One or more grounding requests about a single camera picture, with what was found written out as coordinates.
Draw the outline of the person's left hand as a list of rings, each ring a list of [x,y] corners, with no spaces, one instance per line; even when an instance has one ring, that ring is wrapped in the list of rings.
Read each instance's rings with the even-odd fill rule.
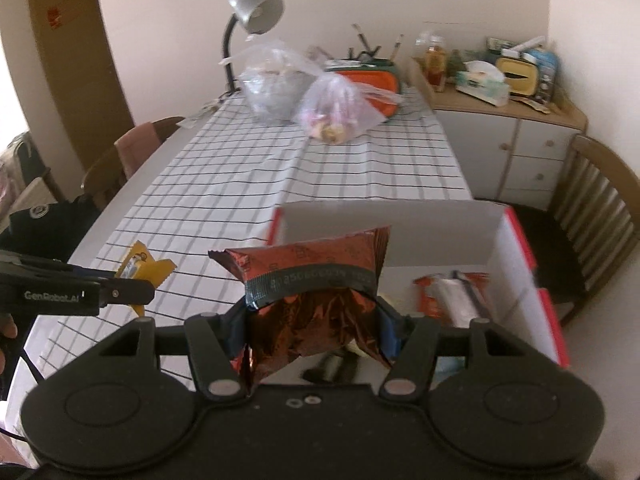
[[[17,336],[17,326],[14,322],[14,319],[12,318],[12,315],[10,315],[9,313],[0,314],[0,336],[0,373],[3,373],[4,369],[6,368],[6,350],[4,350],[6,341],[9,339],[14,339]]]

